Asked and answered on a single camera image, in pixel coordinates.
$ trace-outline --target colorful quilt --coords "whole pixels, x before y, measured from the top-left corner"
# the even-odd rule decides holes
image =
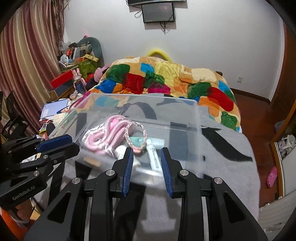
[[[157,57],[128,57],[115,61],[91,93],[164,93],[194,99],[207,106],[209,117],[239,131],[240,112],[226,80],[210,69],[190,69]]]

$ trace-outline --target clear plastic box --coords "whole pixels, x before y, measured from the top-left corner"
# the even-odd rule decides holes
[[[85,133],[120,114],[131,121],[141,123],[148,138],[164,140],[171,157],[193,173],[201,161],[199,138],[201,127],[198,104],[195,100],[151,95],[90,94],[51,133],[49,138],[68,134],[80,146],[78,162],[104,172],[111,169],[116,158],[96,155],[83,144]],[[134,127],[131,137],[143,137],[142,129]],[[124,139],[121,145],[128,146]],[[160,147],[157,149],[160,159]],[[164,183],[162,173],[151,170],[146,150],[135,157],[141,165],[133,167],[131,182],[159,186]]]

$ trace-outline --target striped curtain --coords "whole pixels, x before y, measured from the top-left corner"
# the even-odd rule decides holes
[[[61,74],[57,56],[58,40],[64,29],[63,12],[56,2],[26,1],[0,34],[0,91],[6,98],[11,91],[15,108],[36,134],[43,105],[52,90],[50,81]],[[2,125],[9,120],[3,101]]]

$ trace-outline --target pink slipper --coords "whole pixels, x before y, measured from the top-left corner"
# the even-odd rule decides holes
[[[276,178],[277,178],[277,169],[276,167],[273,167],[266,178],[266,183],[269,188],[271,188],[274,185]]]

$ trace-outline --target black stripe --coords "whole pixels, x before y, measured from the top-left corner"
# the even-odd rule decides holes
[[[161,106],[164,104],[171,104],[171,103],[181,103],[180,101],[177,101],[180,99],[174,98],[174,99],[169,99],[169,98],[164,98],[163,101],[161,103],[157,103],[156,106]]]
[[[75,136],[77,136],[82,128],[86,125],[86,119],[87,113],[82,112],[77,114]]]
[[[48,205],[54,200],[54,198],[60,193],[62,186],[62,178],[65,170],[65,162],[61,164],[53,171],[52,182],[49,189]]]
[[[230,161],[253,161],[252,157],[241,154],[237,149],[230,145],[222,136],[217,128],[202,128],[202,134],[212,144],[212,146],[226,159]]]
[[[137,105],[137,106],[139,106],[142,109],[142,111],[143,111],[146,119],[157,120],[155,111],[147,103],[143,103],[143,102],[136,102],[134,104],[126,103],[122,107],[116,107],[116,108],[119,109],[119,110],[121,110],[121,112],[119,114],[123,115],[129,109],[129,107],[131,105]]]
[[[76,177],[79,177],[84,181],[84,180],[87,180],[91,172],[91,168],[87,167],[86,165],[83,165],[78,161],[75,161],[75,171],[76,171]]]
[[[116,241],[133,240],[145,190],[145,186],[131,183],[126,198],[119,200],[114,215]]]
[[[187,160],[188,158],[188,134],[187,125],[170,123],[169,151],[173,159]]]

